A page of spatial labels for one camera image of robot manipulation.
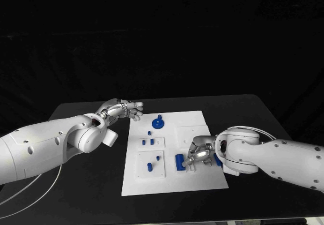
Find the blue object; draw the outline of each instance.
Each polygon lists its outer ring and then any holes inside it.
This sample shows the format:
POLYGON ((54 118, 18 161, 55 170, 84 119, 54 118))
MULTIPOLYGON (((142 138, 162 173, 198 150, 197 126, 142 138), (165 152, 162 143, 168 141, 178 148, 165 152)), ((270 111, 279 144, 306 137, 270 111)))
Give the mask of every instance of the blue object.
POLYGON ((152 171, 150 163, 146 164, 146 170, 148 170, 149 172, 152 171))
POLYGON ((178 171, 185 170, 185 167, 182 166, 182 162, 184 162, 184 156, 182 156, 182 154, 176 154, 175 155, 175 165, 176 165, 178 171))
POLYGON ((214 160, 215 160, 217 166, 220 166, 221 165, 221 161, 218 160, 215 153, 214 153, 214 160))
POLYGON ((162 121, 162 116, 161 116, 161 115, 158 115, 158 116, 156 116, 156 119, 152 120, 150 126, 152 126, 155 129, 161 129, 161 128, 163 127, 163 121, 162 121))

